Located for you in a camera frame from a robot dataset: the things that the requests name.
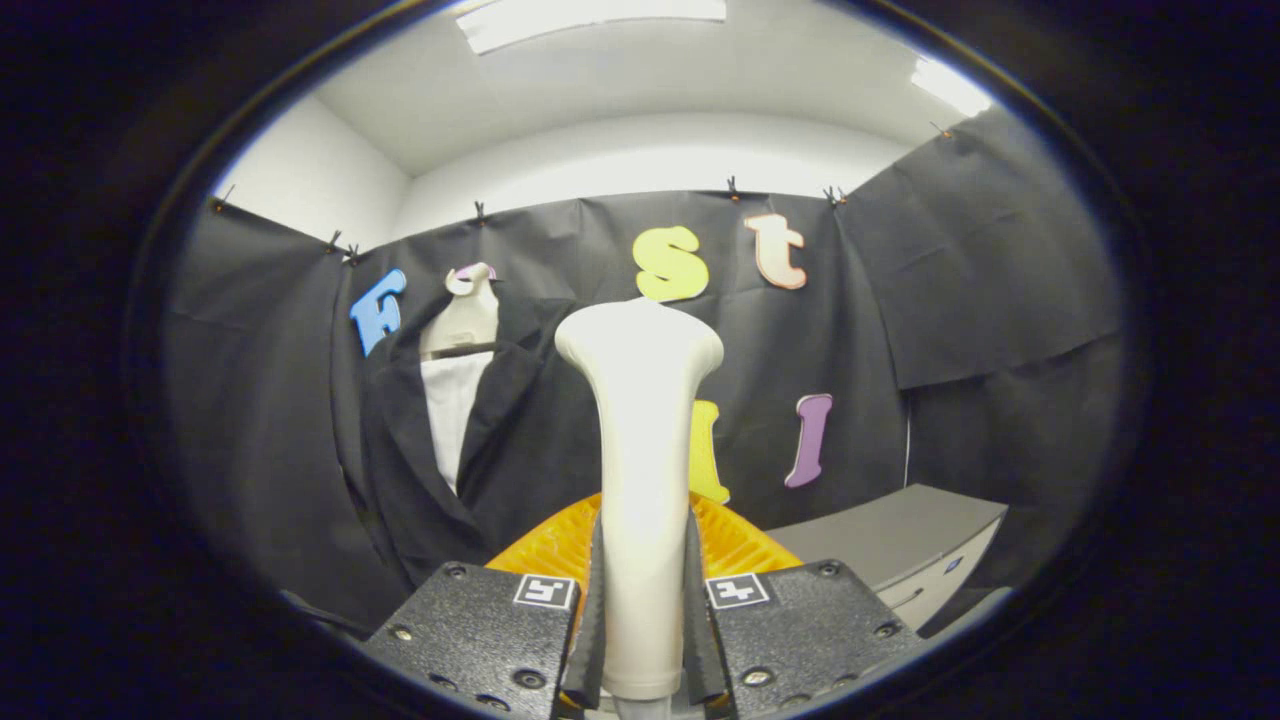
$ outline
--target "ceiling light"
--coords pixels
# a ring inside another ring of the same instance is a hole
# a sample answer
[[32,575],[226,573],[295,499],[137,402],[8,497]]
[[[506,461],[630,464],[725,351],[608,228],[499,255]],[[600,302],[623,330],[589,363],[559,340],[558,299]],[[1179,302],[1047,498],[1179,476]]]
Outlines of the ceiling light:
[[728,0],[497,0],[458,17],[471,50],[483,55],[512,42],[614,20],[724,22]]
[[970,118],[991,108],[991,97],[951,68],[920,58],[911,82]]

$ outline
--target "letter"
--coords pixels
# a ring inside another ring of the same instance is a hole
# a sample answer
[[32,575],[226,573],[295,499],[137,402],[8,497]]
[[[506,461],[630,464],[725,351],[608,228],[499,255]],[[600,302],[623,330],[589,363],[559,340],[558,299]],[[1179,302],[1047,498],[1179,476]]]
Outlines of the letter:
[[818,455],[822,452],[822,432],[827,427],[827,413],[831,411],[831,406],[829,395],[806,395],[796,402],[796,415],[800,415],[800,442],[796,446],[796,464],[785,483],[788,488],[812,483],[822,474]]
[[407,286],[404,273],[393,269],[351,306],[365,357],[384,337],[399,329],[399,304],[392,293],[401,293]]
[[707,263],[694,255],[698,236],[689,228],[653,228],[644,231],[631,246],[631,256],[640,265],[636,287],[640,293],[658,302],[695,297],[707,290],[710,273]]
[[755,266],[764,279],[787,290],[804,287],[809,277],[791,266],[791,247],[804,247],[804,237],[787,228],[787,219],[774,213],[748,218],[744,224],[755,231]]
[[707,500],[724,505],[728,502],[728,488],[719,484],[716,470],[716,447],[712,441],[712,425],[719,418],[719,407],[710,400],[694,401],[692,437],[689,441],[689,489]]

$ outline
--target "jacket lapel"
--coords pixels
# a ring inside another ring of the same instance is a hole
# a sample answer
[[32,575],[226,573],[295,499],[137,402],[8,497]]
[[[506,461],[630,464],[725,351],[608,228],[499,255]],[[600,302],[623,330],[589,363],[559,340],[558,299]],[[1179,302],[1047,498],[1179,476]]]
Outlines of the jacket lapel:
[[431,419],[426,413],[426,391],[416,357],[398,357],[376,375],[375,383],[387,428],[417,483],[451,518],[474,524],[471,512],[449,489],[436,465]]
[[466,501],[475,495],[474,477],[483,470],[481,456],[516,416],[518,405],[529,393],[548,352],[554,352],[554,320],[544,323],[538,301],[503,297],[498,305],[498,347],[493,361],[480,375],[476,401],[467,418],[458,462],[458,496]]

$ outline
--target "yellow letter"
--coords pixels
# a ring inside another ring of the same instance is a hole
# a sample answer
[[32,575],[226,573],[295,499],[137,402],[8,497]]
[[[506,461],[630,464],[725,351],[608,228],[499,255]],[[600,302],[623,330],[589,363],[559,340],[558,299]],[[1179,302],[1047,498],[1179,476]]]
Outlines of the yellow letter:
[[631,256],[643,272],[636,273],[640,293],[658,302],[695,297],[710,282],[707,263],[694,255],[698,236],[689,228],[644,231],[631,246]]
[[716,471],[716,448],[712,446],[712,424],[719,418],[719,407],[709,400],[694,401],[692,437],[689,441],[689,489],[724,505],[728,488],[719,484]]

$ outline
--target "black suit jacket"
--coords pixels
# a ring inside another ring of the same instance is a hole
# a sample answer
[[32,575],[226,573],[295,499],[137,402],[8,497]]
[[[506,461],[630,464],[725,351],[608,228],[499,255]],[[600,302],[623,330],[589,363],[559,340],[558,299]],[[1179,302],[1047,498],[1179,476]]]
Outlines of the black suit jacket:
[[586,379],[556,351],[579,307],[494,287],[498,337],[467,420],[457,495],[440,475],[419,369],[419,336],[444,295],[366,359],[361,430],[383,559],[412,592],[442,562],[485,562],[538,523],[600,489],[600,430]]

